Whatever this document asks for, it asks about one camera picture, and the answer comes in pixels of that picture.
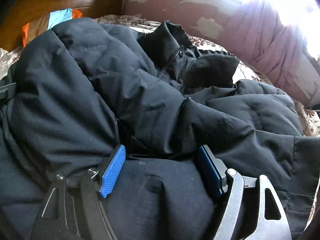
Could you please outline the orange brown blue pillow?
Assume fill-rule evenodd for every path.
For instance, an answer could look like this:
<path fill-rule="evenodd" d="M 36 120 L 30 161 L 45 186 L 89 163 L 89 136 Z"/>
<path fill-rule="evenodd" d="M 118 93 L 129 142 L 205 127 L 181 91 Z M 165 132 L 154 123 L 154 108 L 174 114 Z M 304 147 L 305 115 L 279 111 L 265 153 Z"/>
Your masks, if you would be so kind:
<path fill-rule="evenodd" d="M 63 10 L 52 11 L 41 16 L 22 27 L 22 45 L 25 47 L 36 37 L 45 31 L 52 29 L 57 24 L 75 18 L 82 18 L 83 14 L 78 9 L 66 8 Z"/>

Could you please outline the wooden bed headboard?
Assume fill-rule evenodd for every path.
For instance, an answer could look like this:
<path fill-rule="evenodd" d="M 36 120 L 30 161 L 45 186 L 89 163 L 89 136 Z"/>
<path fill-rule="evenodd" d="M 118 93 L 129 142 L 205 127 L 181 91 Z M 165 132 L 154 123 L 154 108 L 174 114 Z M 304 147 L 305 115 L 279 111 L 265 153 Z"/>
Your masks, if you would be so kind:
<path fill-rule="evenodd" d="M 120 15 L 123 0 L 16 0 L 1 22 L 1 48 L 12 51 L 22 45 L 22 27 L 46 13 L 78 9 L 84 17 Z"/>

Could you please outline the pink mauve curtain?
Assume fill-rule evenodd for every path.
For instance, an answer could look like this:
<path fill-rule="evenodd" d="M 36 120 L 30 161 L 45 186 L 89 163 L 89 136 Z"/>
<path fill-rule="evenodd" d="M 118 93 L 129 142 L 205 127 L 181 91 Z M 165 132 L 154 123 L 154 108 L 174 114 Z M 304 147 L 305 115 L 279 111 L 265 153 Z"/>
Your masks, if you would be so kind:
<path fill-rule="evenodd" d="M 319 104 L 319 64 L 306 51 L 300 30 L 282 24 L 269 4 L 241 5 L 227 21 L 219 44 L 304 106 Z"/>

